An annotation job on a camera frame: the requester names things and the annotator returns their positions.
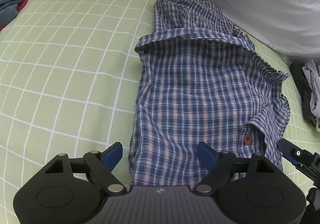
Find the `blue plaid shirt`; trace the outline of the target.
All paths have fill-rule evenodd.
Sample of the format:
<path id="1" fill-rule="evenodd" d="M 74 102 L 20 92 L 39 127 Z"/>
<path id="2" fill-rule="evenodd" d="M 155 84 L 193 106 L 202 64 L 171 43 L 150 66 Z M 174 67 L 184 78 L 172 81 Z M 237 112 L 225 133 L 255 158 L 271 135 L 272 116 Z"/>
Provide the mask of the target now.
<path id="1" fill-rule="evenodd" d="M 137 186 L 196 186 L 206 175 L 197 145 L 281 168 L 289 123 L 288 75 L 211 0 L 156 0 L 152 33 L 135 47 L 143 64 L 129 168 Z"/>

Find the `folded grey and cream clothes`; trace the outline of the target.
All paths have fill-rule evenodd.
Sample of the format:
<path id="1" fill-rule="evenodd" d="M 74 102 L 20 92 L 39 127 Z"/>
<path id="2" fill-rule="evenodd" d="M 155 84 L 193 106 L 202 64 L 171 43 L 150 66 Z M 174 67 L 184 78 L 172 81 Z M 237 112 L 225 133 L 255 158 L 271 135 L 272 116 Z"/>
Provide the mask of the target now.
<path id="1" fill-rule="evenodd" d="M 290 72 L 300 94 L 303 118 L 319 132 L 319 72 L 315 63 L 293 62 Z"/>

